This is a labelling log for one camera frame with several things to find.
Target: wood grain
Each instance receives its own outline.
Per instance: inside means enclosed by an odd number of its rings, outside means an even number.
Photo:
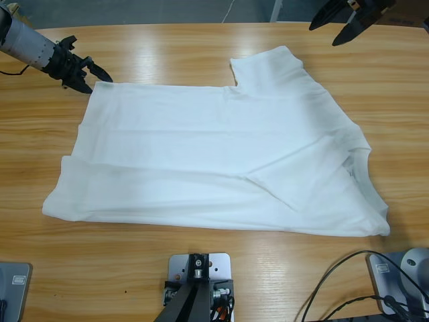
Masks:
[[[76,35],[116,82],[233,85],[230,57],[285,44],[358,123],[373,148],[374,185],[390,206],[389,237],[71,223],[42,215],[60,158],[70,154],[88,96],[60,88],[34,69],[0,75],[0,260],[31,262],[24,321],[152,321],[161,311],[168,258],[228,252],[237,321],[293,321],[325,270],[365,248],[429,247],[429,36],[423,29],[375,25],[344,46],[342,28],[307,23],[118,25],[42,30]],[[0,70],[22,65],[0,55]],[[88,77],[90,84],[95,79]],[[373,294],[364,257],[338,270],[309,319],[347,299]],[[355,303],[337,317],[377,313]]]

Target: white t-shirt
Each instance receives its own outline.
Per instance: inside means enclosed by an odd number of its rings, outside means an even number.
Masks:
[[[280,46],[231,65],[236,87],[97,83],[43,213],[388,235],[369,144],[302,62]]]

